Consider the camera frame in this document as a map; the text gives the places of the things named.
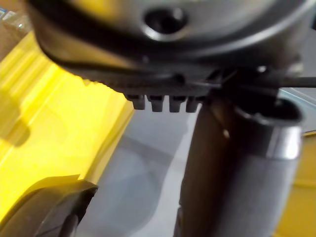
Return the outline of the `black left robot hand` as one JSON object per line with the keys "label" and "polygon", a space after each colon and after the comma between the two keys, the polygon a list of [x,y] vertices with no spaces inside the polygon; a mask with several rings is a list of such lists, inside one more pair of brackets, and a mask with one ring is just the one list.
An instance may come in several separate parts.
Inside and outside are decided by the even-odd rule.
{"label": "black left robot hand", "polygon": [[313,0],[27,0],[43,53],[137,110],[198,112],[174,234],[270,237],[288,200],[315,87],[301,47]]}

